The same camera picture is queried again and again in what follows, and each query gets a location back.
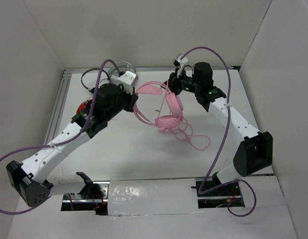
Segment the ear cushion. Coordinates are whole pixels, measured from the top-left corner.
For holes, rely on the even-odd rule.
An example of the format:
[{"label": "ear cushion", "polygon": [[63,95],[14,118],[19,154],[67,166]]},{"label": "ear cushion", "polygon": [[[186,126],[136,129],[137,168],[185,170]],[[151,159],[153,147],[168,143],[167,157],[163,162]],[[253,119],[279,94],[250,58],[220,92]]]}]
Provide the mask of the ear cushion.
[{"label": "ear cushion", "polygon": [[159,130],[176,128],[181,124],[182,118],[183,117],[161,116],[155,119],[155,123]]},{"label": "ear cushion", "polygon": [[180,117],[183,115],[183,105],[178,96],[174,93],[168,93],[166,95],[166,102],[174,117]]}]

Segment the red object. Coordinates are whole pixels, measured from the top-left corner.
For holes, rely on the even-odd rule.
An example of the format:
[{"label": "red object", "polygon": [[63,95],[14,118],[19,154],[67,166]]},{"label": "red object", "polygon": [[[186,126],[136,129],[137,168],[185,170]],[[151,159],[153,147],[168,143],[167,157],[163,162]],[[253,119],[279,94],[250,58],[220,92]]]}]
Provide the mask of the red object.
[{"label": "red object", "polygon": [[80,104],[79,108],[77,109],[76,113],[78,114],[81,110],[86,108],[86,105],[90,102],[91,100],[86,100]]}]

